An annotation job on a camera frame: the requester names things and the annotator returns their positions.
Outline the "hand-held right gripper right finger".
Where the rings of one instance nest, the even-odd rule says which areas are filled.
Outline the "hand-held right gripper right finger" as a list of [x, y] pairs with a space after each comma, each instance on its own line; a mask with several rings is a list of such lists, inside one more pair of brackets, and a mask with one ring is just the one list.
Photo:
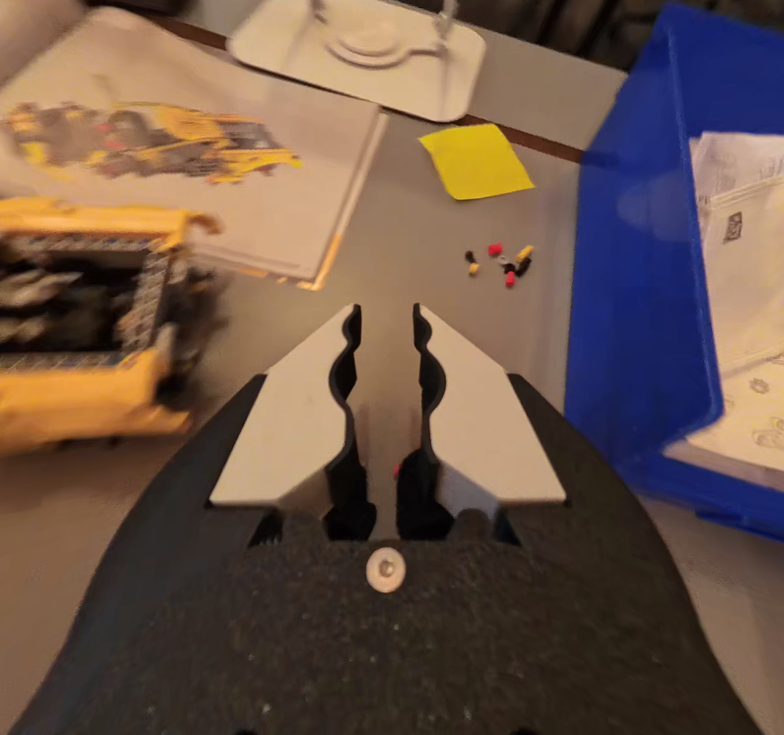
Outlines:
[[490, 524], [509, 508], [563, 505], [567, 495], [512, 375], [426, 306], [412, 310], [419, 354], [418, 447], [397, 470], [404, 541], [446, 538], [462, 512]]

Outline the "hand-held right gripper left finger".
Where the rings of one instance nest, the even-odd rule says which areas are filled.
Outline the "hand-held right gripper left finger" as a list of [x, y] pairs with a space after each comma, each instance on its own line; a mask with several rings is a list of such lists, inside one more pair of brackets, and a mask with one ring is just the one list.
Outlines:
[[348, 404], [361, 322], [346, 305], [263, 375], [210, 506], [306, 514], [333, 540], [370, 537], [376, 506]]

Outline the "yellow toy brick car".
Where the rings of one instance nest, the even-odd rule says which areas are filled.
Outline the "yellow toy brick car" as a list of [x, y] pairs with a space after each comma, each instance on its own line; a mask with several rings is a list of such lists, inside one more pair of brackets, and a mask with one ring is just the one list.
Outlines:
[[189, 428], [221, 290], [193, 229], [222, 226], [187, 209], [2, 199], [2, 456]]

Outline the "grey desk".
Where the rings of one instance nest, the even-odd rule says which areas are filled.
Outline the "grey desk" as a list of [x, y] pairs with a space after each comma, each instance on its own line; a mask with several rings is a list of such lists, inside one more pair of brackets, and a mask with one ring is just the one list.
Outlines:
[[[535, 183], [465, 207], [442, 189], [419, 138], [434, 126], [391, 114], [323, 288], [237, 276], [227, 326], [203, 362], [210, 415], [340, 307], [362, 308], [358, 384], [350, 401], [378, 517], [397, 534], [393, 466], [418, 438], [419, 301], [563, 408], [581, 150], [611, 108], [622, 72], [481, 31], [487, 54], [470, 114], [512, 129]], [[514, 288], [486, 254], [532, 264]], [[473, 250], [475, 279], [463, 259]], [[90, 578], [123, 518], [181, 438], [75, 446], [2, 463], [2, 733], [43, 681]]]

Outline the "pile of small brick pieces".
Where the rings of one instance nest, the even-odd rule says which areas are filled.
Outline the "pile of small brick pieces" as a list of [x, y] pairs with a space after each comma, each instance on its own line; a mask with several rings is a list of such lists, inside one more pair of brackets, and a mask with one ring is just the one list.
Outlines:
[[[522, 279], [532, 264], [532, 257], [535, 248], [532, 245], [527, 245], [519, 250], [514, 257], [509, 258], [504, 251], [503, 244], [490, 243], [486, 248], [486, 254], [489, 261], [497, 265], [504, 275], [504, 286], [507, 289], [515, 287], [516, 283]], [[473, 250], [466, 250], [463, 255], [466, 263], [466, 273], [469, 278], [475, 279], [480, 271], [481, 264]]]

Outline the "open instruction booklet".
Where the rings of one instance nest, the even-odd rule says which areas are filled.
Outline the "open instruction booklet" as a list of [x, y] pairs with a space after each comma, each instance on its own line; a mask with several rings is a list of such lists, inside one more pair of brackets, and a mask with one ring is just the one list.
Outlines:
[[253, 73], [151, 19], [2, 0], [2, 231], [163, 232], [205, 258], [313, 281], [387, 126], [377, 106]]

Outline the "blue plastic bin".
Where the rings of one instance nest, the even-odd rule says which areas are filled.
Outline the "blue plastic bin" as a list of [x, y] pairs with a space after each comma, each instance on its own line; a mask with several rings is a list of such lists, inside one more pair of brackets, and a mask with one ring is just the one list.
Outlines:
[[689, 140], [782, 133], [781, 33], [675, 2], [581, 162], [565, 416], [637, 493], [782, 542], [783, 495], [666, 457], [719, 417]]

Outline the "yellow sticky note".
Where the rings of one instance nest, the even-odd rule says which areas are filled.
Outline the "yellow sticky note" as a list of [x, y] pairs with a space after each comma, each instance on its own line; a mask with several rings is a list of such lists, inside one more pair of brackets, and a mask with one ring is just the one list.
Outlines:
[[422, 136], [445, 191], [472, 201], [534, 189], [513, 145], [494, 123], [451, 127]]

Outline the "crumpled white plastic bags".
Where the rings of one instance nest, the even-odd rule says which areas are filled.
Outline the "crumpled white plastic bags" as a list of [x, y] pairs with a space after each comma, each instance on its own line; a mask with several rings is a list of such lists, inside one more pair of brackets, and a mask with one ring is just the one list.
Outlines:
[[783, 137], [705, 131], [690, 149], [723, 408], [664, 454], [782, 492]]

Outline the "white tablet stand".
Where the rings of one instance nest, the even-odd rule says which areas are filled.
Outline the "white tablet stand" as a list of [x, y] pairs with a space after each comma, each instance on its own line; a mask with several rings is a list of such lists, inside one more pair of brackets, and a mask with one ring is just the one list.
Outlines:
[[433, 123], [461, 120], [485, 41], [456, 19], [383, 0], [264, 0], [227, 49], [241, 64]]

